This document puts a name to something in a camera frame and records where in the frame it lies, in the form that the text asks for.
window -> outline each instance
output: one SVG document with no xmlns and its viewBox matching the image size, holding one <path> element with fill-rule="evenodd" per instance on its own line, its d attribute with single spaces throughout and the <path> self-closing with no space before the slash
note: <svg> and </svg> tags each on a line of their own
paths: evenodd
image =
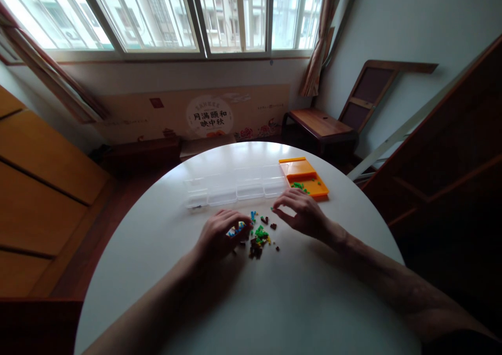
<svg viewBox="0 0 502 355">
<path fill-rule="evenodd" d="M 322 8 L 322 0 L 0 1 L 52 55 L 102 50 L 123 59 L 294 56 L 315 46 Z"/>
<path fill-rule="evenodd" d="M 86 0 L 2 0 L 22 27 L 47 50 L 112 49 Z"/>
<path fill-rule="evenodd" d="M 115 10 L 117 11 L 120 21 L 122 22 L 124 27 L 132 28 L 132 24 L 129 22 L 129 19 L 134 23 L 136 27 L 140 27 L 140 23 L 138 22 L 138 19 L 136 18 L 136 15 L 134 14 L 132 8 L 128 7 L 126 11 L 121 7 L 116 7 Z"/>
<path fill-rule="evenodd" d="M 220 27 L 220 33 L 225 33 L 225 19 L 218 18 L 218 27 Z"/>
<path fill-rule="evenodd" d="M 89 5 L 86 3 L 81 3 L 80 7 L 84 11 L 85 16 L 87 17 L 87 20 L 93 25 L 93 27 L 99 27 L 98 20 L 94 16 L 92 10 L 90 9 Z"/>
<path fill-rule="evenodd" d="M 273 0 L 272 49 L 312 49 L 321 0 Z"/>
</svg>

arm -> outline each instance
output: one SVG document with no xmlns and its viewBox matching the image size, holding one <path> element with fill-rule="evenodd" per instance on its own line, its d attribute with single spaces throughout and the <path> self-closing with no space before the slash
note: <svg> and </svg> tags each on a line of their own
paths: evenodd
<svg viewBox="0 0 502 355">
<path fill-rule="evenodd" d="M 294 217 L 279 209 L 292 208 Z M 343 258 L 353 272 L 387 301 L 422 342 L 428 343 L 458 329 L 470 329 L 497 339 L 455 301 L 416 273 L 350 235 L 330 221 L 312 197 L 300 189 L 288 189 L 273 205 L 273 211 L 293 229 L 314 237 Z"/>
<path fill-rule="evenodd" d="M 226 234 L 246 226 L 236 236 Z M 136 354 L 152 351 L 155 339 L 175 324 L 177 306 L 190 289 L 192 281 L 211 264 L 219 261 L 237 246 L 251 230 L 251 218 L 232 210 L 220 210 L 210 217 L 195 247 L 183 256 L 162 279 L 118 318 L 84 354 Z"/>
</svg>

white wall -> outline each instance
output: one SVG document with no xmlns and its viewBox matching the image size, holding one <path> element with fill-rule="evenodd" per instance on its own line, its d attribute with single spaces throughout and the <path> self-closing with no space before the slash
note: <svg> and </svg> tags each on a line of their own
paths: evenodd
<svg viewBox="0 0 502 355">
<path fill-rule="evenodd" d="M 289 109 L 308 107 L 311 98 L 298 96 L 308 59 L 270 61 L 99 63 L 63 65 L 93 95 L 120 95 L 218 87 L 289 84 Z M 91 125 L 80 125 L 26 66 L 10 66 L 57 112 L 72 122 L 93 147 L 106 143 Z"/>
<path fill-rule="evenodd" d="M 502 0 L 356 0 L 316 107 L 338 118 L 366 60 L 439 63 L 405 74 L 361 133 L 366 157 L 502 33 Z"/>
<path fill-rule="evenodd" d="M 88 153 L 94 147 L 100 145 L 99 140 L 94 140 L 95 142 L 93 142 L 92 138 L 83 134 L 82 131 L 79 130 L 81 125 L 77 124 L 69 114 L 68 117 L 70 117 L 70 121 L 65 118 L 65 116 L 61 115 L 58 110 L 54 109 L 52 105 L 48 104 L 40 95 L 35 93 L 35 91 L 24 81 L 12 74 L 9 68 L 2 62 L 0 62 L 0 85 L 19 99 L 25 106 L 43 118 L 45 122 L 59 131 L 68 141 L 80 148 L 84 153 Z M 53 97 L 52 100 L 59 103 L 55 97 Z"/>
</svg>

glass pane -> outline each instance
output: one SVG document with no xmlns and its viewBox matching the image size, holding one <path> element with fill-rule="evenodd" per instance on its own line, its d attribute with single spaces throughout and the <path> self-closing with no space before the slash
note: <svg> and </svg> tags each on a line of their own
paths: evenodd
<svg viewBox="0 0 502 355">
<path fill-rule="evenodd" d="M 237 0 L 200 0 L 211 53 L 241 52 Z"/>
<path fill-rule="evenodd" d="M 244 0 L 244 24 L 246 26 L 246 51 L 264 51 L 267 0 Z"/>
<path fill-rule="evenodd" d="M 322 0 L 273 0 L 272 49 L 314 48 L 321 6 Z"/>
<path fill-rule="evenodd" d="M 185 0 L 101 0 L 130 51 L 197 52 Z"/>
<path fill-rule="evenodd" d="M 44 49 L 113 49 L 85 0 L 2 0 Z"/>
</svg>

poster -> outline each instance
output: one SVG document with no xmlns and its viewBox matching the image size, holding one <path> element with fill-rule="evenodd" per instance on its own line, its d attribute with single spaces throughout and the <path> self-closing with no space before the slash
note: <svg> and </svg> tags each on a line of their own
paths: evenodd
<svg viewBox="0 0 502 355">
<path fill-rule="evenodd" d="M 238 141 L 280 134 L 289 85 L 101 96 L 111 116 L 93 126 L 108 144 L 234 134 Z"/>
</svg>

